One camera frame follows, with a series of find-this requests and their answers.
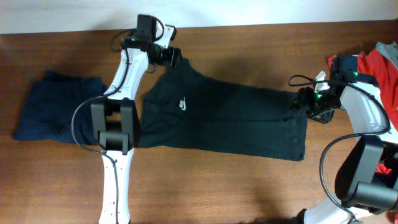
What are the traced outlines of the dark green t-shirt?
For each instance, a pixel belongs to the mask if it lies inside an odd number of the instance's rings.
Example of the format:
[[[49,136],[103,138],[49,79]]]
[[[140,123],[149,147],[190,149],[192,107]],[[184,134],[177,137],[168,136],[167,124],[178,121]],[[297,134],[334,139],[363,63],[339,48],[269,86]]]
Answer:
[[[139,147],[302,161],[307,117],[290,108],[296,96],[206,77],[185,58],[144,96]]]

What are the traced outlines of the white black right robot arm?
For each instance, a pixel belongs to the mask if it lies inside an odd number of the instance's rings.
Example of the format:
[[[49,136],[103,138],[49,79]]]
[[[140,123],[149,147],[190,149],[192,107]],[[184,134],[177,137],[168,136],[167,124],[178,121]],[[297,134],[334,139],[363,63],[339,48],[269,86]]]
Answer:
[[[341,165],[335,190],[302,210],[295,223],[360,223],[363,217],[397,211],[397,131],[381,100],[376,77],[358,71],[358,56],[340,55],[331,62],[330,77],[318,75],[299,84],[290,108],[304,110],[309,119],[326,124],[337,109],[347,112],[353,133],[333,140],[323,150],[319,175],[325,189],[323,165],[336,143],[355,138],[356,145]]]

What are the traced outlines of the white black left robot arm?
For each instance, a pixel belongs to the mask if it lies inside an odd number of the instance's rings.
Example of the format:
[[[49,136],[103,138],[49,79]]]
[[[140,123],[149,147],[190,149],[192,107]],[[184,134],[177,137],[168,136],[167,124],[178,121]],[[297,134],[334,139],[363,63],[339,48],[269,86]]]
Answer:
[[[139,14],[137,26],[120,44],[121,60],[104,95],[90,104],[94,138],[101,148],[104,167],[100,223],[129,223],[129,173],[141,127],[136,93],[150,65],[176,67],[182,53],[171,47],[177,28],[158,18]]]

